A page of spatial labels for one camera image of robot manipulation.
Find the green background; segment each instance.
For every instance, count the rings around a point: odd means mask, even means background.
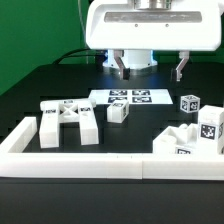
[[[82,0],[84,19],[87,9],[88,0]],[[82,47],[77,0],[0,0],[0,95],[37,66]],[[224,62],[224,47],[191,55],[193,62]],[[178,54],[155,52],[155,58],[159,62],[176,62]]]

